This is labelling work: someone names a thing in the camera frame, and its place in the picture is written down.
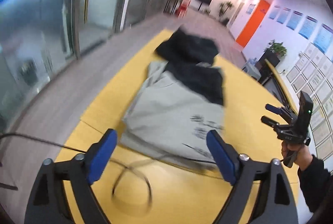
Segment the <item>right forearm black sleeve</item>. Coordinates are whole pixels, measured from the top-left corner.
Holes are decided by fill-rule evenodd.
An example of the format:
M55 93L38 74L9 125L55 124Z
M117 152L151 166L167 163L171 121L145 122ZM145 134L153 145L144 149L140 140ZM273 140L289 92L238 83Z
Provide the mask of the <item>right forearm black sleeve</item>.
M315 156L309 166L305 170L299 168L297 174L305 202L310 212L315 213L328 196L332 186L332 175L324 168L324 162Z

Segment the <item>person's right hand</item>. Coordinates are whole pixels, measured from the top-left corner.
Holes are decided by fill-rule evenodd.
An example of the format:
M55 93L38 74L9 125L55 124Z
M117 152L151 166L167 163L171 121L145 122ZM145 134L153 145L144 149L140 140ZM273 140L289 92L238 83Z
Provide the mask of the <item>person's right hand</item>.
M308 146L304 144L287 144L283 141L281 153L284 159L287 158L289 151L297 152L295 164L299 166L301 171L307 169L313 160L313 155L310 153Z

